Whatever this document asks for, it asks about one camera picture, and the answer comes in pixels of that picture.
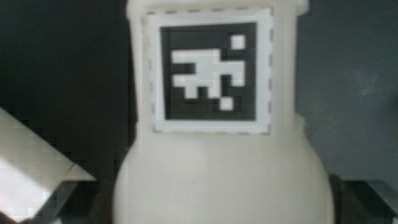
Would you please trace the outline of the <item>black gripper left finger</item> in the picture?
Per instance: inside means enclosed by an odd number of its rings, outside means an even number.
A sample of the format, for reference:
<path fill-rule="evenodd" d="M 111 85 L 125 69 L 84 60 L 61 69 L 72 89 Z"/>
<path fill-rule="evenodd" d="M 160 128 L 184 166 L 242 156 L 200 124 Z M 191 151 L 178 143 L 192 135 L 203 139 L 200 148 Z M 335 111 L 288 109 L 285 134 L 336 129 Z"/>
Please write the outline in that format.
<path fill-rule="evenodd" d="M 25 224 L 89 224 L 96 193 L 96 181 L 64 181 Z"/>

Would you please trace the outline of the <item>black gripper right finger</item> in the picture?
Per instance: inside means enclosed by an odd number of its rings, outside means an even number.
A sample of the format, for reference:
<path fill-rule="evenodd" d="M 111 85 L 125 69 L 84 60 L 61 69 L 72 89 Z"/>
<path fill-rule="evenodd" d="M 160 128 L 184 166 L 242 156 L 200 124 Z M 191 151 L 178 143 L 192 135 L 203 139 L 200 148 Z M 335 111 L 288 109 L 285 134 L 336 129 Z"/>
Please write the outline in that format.
<path fill-rule="evenodd" d="M 338 224 L 398 224 L 398 192 L 383 181 L 345 181 Z"/>

